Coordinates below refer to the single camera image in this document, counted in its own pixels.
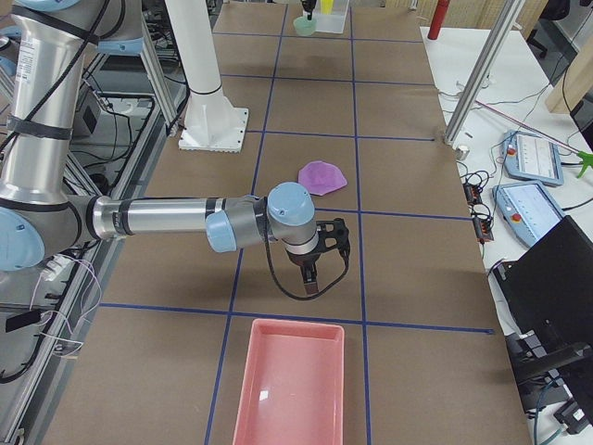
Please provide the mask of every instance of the green object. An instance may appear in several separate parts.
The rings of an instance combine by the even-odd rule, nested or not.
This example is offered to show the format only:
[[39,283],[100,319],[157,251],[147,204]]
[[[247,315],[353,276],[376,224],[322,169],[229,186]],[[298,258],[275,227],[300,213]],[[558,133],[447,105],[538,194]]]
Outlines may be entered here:
[[302,36],[312,35],[315,32],[316,24],[316,19],[308,20],[306,17],[298,17],[293,20],[296,33]]
[[581,172],[578,173],[578,176],[576,176],[577,178],[580,178],[585,174],[587,167],[593,167],[593,155],[585,153],[584,151],[579,151],[576,156],[583,160],[583,168],[581,169]]

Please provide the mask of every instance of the black electronic device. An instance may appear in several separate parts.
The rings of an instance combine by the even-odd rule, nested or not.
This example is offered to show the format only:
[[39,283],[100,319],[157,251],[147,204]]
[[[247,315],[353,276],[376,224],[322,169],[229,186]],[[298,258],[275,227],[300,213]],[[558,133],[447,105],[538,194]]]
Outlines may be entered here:
[[546,366],[558,368],[593,423],[593,243],[566,216],[495,275],[522,332],[533,330],[548,354],[576,351],[574,361]]

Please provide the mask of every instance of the blue and white device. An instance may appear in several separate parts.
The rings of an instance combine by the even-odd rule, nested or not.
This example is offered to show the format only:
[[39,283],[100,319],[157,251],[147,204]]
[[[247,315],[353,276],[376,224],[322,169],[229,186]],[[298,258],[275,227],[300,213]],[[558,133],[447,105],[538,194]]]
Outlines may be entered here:
[[534,134],[508,132],[500,149],[511,178],[538,180],[551,186],[564,184],[558,146],[550,141]]
[[564,217],[564,212],[539,181],[498,185],[497,206],[512,231],[529,248]]

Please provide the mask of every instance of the red cylinder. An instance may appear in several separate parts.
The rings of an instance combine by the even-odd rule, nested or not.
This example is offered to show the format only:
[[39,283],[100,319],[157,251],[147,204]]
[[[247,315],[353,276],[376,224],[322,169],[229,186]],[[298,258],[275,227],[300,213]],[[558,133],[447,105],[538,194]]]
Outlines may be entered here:
[[435,14],[433,15],[433,21],[430,24],[430,31],[428,32],[428,38],[430,40],[436,40],[438,33],[441,31],[443,21],[447,15],[449,0],[438,0],[436,4]]

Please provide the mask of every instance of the green bowl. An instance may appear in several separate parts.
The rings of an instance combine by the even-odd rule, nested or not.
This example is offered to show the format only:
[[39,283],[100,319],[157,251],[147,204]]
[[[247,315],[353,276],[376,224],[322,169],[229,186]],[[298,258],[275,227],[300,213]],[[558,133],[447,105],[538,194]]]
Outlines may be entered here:
[[316,24],[316,19],[307,20],[306,17],[298,17],[293,20],[296,33],[304,37],[312,35],[315,32]]

